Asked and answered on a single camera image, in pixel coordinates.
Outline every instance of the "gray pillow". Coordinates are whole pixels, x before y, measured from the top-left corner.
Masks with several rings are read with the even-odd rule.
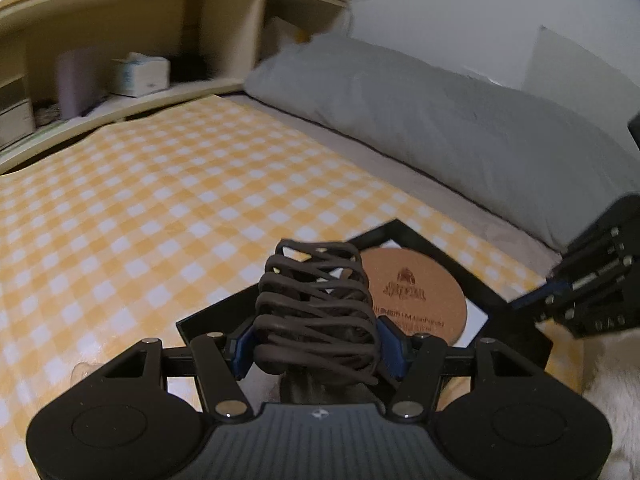
[[[574,112],[338,34],[285,48],[244,88],[424,171],[557,250],[640,192],[640,162]]]

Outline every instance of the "printed logo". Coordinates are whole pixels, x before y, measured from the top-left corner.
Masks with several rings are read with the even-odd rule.
[[[329,415],[331,415],[331,413],[329,413],[326,409],[324,408],[318,408],[316,410],[313,410],[311,412],[311,416],[313,418],[317,418],[318,420],[323,420],[324,418],[327,418]]]
[[[424,289],[415,286],[415,276],[407,267],[400,269],[396,281],[388,282],[382,292],[390,298],[398,298],[398,300],[427,301]]]
[[[411,270],[407,269],[407,267],[403,267],[398,272],[398,277],[396,278],[397,282],[407,282],[415,285],[415,276],[411,272]]]

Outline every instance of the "bed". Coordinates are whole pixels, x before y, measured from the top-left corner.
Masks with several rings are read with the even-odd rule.
[[[640,159],[579,113],[341,34],[286,46],[244,89],[425,172],[558,251],[640,192]]]
[[[557,261],[427,177],[245,96],[105,126],[0,180],[0,446],[10,478],[35,478],[25,428],[75,365],[146,336],[179,345],[175,321],[255,283],[281,237],[344,239],[399,218],[508,299]],[[579,390],[581,345],[544,330],[556,342],[548,370]],[[270,383],[244,387],[268,394]],[[170,390],[194,401],[187,383]]]

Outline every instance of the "black plastic mount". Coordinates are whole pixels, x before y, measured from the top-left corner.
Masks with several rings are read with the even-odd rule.
[[[493,339],[455,349],[412,338],[414,362],[388,385],[383,412],[266,404],[257,415],[224,339],[142,340],[48,404],[26,437],[40,477],[577,480],[597,478],[610,451],[597,409]],[[203,412],[166,392],[168,376],[195,378]],[[436,412],[451,376],[471,377],[472,391]]]
[[[546,285],[513,301],[516,317],[552,317],[575,337],[640,326],[640,196],[614,202],[562,254]]]

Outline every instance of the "white box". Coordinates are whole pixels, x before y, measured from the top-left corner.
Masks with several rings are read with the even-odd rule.
[[[0,112],[0,149],[34,131],[35,122],[29,99]]]
[[[127,59],[114,59],[114,64],[114,94],[142,97],[169,88],[169,61],[164,57],[131,52]]]

